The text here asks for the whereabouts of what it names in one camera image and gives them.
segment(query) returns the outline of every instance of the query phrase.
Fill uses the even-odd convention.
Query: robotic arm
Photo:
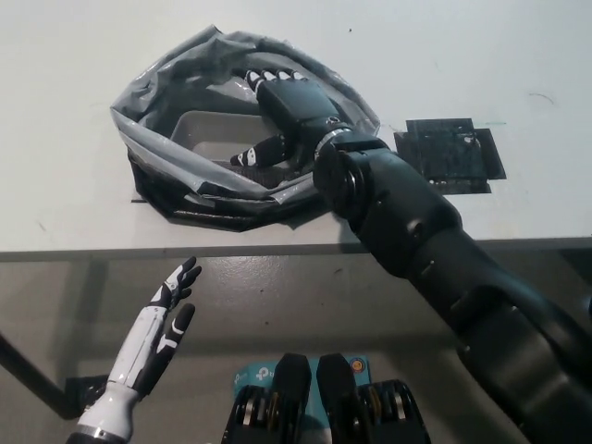
[[[450,326],[462,362],[524,435],[535,444],[589,442],[585,331],[496,264],[463,231],[458,211],[383,141],[342,121],[313,81],[285,71],[249,71],[245,81],[283,143],[262,143],[241,159],[253,167],[289,156],[298,167],[314,161],[314,185],[330,209]]]
[[[149,395],[167,369],[193,318],[187,303],[163,333],[168,313],[191,295],[190,286],[202,272],[194,257],[180,265],[142,308],[129,331],[105,393],[78,421],[67,444],[125,444],[133,433],[132,410]]]

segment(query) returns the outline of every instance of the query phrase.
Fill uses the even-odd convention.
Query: gray plastic bag
[[[376,134],[376,114],[339,74],[288,43],[212,26],[153,63],[111,106],[137,191],[167,218],[243,230],[316,202],[312,173],[267,188],[171,140],[191,111],[259,116],[253,91],[233,74],[249,68],[300,71],[356,129]]]

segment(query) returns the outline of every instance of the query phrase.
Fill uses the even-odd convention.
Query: table
[[[360,250],[332,215],[246,233],[170,225],[130,203],[108,107],[167,49],[210,23],[287,39],[349,81],[383,124],[470,117],[490,128],[507,180],[451,196],[491,245],[592,245],[584,2],[9,1],[0,105],[0,260],[338,253]]]

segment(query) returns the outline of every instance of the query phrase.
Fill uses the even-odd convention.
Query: gray tray
[[[181,116],[171,140],[213,161],[229,161],[277,131],[261,116],[189,111]]]

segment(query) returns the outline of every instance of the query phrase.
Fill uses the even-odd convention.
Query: white robotic hand
[[[163,333],[168,313],[191,295],[190,286],[202,272],[196,262],[191,257],[180,265],[142,308],[119,351],[105,393],[80,417],[67,444],[130,441],[133,407],[163,375],[193,318],[195,307],[187,303]]]

